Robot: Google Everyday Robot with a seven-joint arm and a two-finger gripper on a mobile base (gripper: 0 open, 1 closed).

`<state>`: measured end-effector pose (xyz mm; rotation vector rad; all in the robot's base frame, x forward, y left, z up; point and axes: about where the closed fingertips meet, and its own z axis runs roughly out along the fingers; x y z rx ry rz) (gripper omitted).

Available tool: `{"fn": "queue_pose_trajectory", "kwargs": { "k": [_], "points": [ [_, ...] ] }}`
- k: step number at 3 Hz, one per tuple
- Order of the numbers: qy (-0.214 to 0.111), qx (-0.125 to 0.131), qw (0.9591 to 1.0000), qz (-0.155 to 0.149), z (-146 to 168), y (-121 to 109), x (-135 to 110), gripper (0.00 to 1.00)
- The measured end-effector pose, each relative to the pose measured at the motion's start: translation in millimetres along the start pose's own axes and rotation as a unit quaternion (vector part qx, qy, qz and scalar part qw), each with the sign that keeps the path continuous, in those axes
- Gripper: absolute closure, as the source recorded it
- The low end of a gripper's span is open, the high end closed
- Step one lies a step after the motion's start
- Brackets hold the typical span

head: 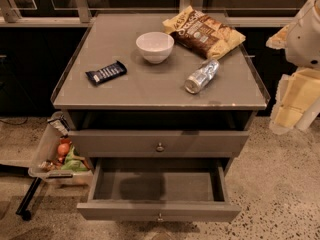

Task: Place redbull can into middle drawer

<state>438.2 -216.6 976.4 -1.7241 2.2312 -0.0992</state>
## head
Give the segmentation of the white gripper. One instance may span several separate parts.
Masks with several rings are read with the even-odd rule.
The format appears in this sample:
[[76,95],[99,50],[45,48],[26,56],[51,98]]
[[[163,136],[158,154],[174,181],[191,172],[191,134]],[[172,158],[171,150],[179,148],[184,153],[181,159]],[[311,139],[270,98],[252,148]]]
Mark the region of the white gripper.
[[299,66],[283,74],[276,92],[269,128],[282,135],[305,131],[320,114],[320,0],[307,0],[293,21],[269,37],[266,46],[284,49],[288,62]]

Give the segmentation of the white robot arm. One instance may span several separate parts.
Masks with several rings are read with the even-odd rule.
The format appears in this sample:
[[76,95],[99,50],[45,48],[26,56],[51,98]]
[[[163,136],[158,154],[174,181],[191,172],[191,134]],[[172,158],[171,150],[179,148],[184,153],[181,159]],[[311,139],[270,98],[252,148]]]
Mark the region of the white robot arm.
[[297,67],[278,83],[269,128],[279,135],[306,130],[320,113],[320,0],[307,0],[266,46],[284,49],[286,60]]

